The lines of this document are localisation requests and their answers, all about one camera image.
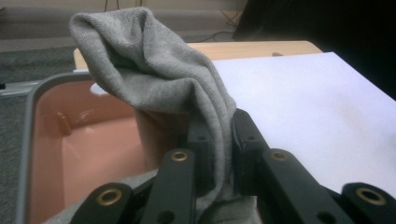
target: white paper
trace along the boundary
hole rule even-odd
[[[319,184],[364,182],[396,197],[396,102],[334,53],[216,61],[271,148]]]

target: table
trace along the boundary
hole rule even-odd
[[[200,50],[210,60],[270,57],[275,55],[300,55],[321,53],[308,41],[217,42],[188,44]],[[87,69],[78,49],[74,52],[76,69]]]

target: floor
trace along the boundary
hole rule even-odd
[[[98,10],[19,7],[0,9],[0,52],[74,46],[68,22],[78,12],[94,13]],[[232,14],[202,10],[156,10],[153,13],[160,22],[182,36],[186,42],[203,41],[212,35],[216,36],[209,41],[232,40]]]

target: plastic bin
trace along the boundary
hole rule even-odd
[[[27,98],[17,223],[41,223],[93,189],[147,171],[134,110],[90,92],[89,74],[40,82]]]

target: gray sock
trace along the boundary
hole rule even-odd
[[[163,152],[185,131],[182,121],[189,112],[201,111],[214,138],[216,186],[197,199],[197,216],[214,202],[232,201],[235,208],[239,198],[231,180],[235,103],[213,63],[143,7],[77,14],[70,30],[98,85],[136,109],[150,168],[158,167]],[[243,211],[252,213],[254,200],[241,200]]]

